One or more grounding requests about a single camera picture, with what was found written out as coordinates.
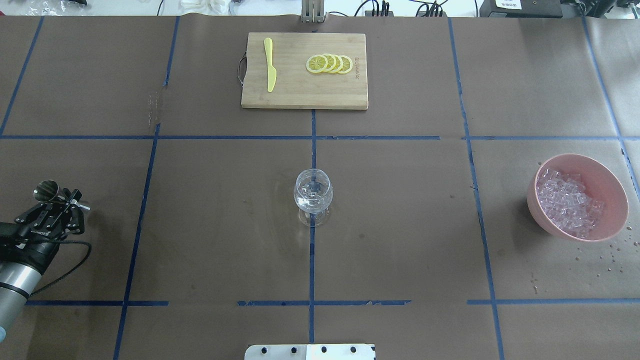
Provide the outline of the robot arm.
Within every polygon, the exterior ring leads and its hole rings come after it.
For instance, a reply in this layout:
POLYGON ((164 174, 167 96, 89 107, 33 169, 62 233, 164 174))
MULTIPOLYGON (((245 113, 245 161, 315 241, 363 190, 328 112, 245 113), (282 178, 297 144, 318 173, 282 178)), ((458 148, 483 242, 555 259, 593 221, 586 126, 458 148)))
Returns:
POLYGON ((36 205, 1 223, 0 332, 5 340, 27 300, 69 235, 85 231, 82 192, 66 187, 57 194, 35 189, 36 205))

